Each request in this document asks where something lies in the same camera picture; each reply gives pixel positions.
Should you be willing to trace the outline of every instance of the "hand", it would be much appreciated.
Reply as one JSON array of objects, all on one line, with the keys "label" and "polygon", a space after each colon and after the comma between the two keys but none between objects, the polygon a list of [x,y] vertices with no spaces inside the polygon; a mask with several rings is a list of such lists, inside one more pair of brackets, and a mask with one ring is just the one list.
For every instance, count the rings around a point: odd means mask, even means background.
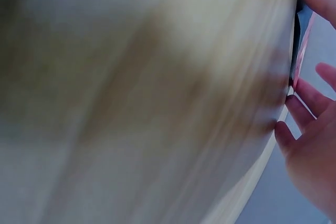
[{"label": "hand", "polygon": [[[336,27],[336,0],[304,1]],[[336,68],[320,63],[316,72],[336,91]],[[275,136],[294,185],[336,221],[336,102],[302,79],[295,91],[311,111],[296,96],[287,97],[286,106],[302,135],[295,140],[287,125],[278,122]]]}]

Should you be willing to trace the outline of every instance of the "wood grain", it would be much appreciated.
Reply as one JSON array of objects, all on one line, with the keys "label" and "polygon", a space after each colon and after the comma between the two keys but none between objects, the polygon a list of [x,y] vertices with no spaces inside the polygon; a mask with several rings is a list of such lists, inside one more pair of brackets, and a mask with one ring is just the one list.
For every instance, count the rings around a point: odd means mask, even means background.
[{"label": "wood grain", "polygon": [[3,223],[235,221],[272,149],[296,0],[2,6]]}]

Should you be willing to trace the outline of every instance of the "wooden board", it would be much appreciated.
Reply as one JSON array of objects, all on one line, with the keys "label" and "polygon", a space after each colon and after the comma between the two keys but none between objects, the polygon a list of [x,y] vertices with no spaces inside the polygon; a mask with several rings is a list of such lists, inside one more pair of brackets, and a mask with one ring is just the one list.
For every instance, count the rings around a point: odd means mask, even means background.
[{"label": "wooden board", "polygon": [[296,0],[2,4],[3,223],[235,221],[272,149]]}]

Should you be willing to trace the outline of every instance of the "finger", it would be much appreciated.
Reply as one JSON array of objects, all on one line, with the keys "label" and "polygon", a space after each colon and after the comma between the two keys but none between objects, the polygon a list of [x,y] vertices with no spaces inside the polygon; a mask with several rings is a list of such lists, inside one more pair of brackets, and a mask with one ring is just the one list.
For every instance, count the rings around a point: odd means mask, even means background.
[{"label": "finger", "polygon": [[316,72],[336,91],[336,68],[326,63],[319,63],[316,65]]},{"label": "finger", "polygon": [[297,92],[302,101],[307,105],[310,111],[317,118],[333,102],[330,98],[325,97],[323,94],[317,91],[312,85],[302,80],[301,78],[299,78],[298,80],[295,92]]},{"label": "finger", "polygon": [[336,28],[336,0],[304,0],[317,14],[328,20]]},{"label": "finger", "polygon": [[286,157],[295,143],[295,138],[285,122],[276,123],[274,134],[282,154]]},{"label": "finger", "polygon": [[301,133],[306,131],[309,123],[315,121],[312,114],[310,114],[310,112],[295,95],[287,97],[286,106],[290,114],[293,116],[294,121],[299,126]]}]

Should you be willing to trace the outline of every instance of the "gray floor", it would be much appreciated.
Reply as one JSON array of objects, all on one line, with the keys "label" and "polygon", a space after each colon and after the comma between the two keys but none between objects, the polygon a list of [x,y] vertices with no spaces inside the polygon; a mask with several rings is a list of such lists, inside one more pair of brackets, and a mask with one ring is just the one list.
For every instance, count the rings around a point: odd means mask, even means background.
[{"label": "gray floor", "polygon": [[[325,95],[336,99],[332,89],[315,73],[315,65],[327,62],[336,66],[336,31],[321,17],[313,25],[301,77],[312,83]],[[300,131],[292,117],[286,118],[295,137]],[[285,170],[284,159],[278,146],[239,216],[236,224],[324,224],[327,218],[295,189]]]}]

